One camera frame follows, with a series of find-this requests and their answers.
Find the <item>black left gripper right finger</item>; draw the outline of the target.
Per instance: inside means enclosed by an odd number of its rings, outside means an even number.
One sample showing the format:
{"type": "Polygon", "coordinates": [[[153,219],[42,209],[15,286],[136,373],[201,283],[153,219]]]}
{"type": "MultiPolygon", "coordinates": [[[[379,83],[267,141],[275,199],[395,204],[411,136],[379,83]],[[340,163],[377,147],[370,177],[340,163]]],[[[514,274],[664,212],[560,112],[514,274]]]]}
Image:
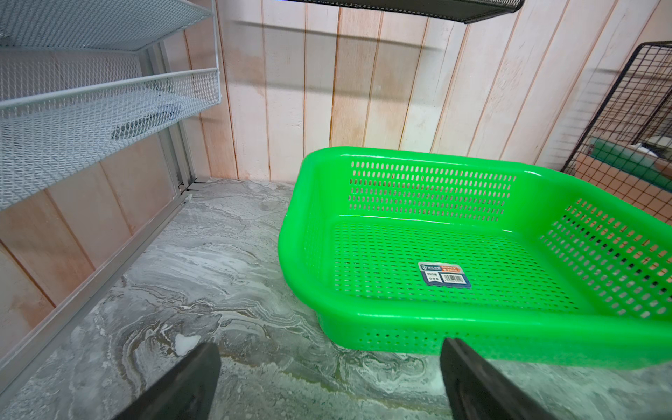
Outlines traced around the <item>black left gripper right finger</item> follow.
{"type": "Polygon", "coordinates": [[[461,339],[445,339],[440,369],[454,419],[553,419],[461,339]]]}

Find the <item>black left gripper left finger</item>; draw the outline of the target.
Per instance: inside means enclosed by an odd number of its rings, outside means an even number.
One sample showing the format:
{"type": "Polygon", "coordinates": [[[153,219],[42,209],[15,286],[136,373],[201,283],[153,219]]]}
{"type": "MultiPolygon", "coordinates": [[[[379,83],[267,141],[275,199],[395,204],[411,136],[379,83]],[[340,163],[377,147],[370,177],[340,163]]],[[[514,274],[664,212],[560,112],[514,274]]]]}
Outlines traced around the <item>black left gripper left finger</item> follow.
{"type": "Polygon", "coordinates": [[[115,417],[207,419],[220,377],[220,359],[215,344],[199,344],[115,417]]]}

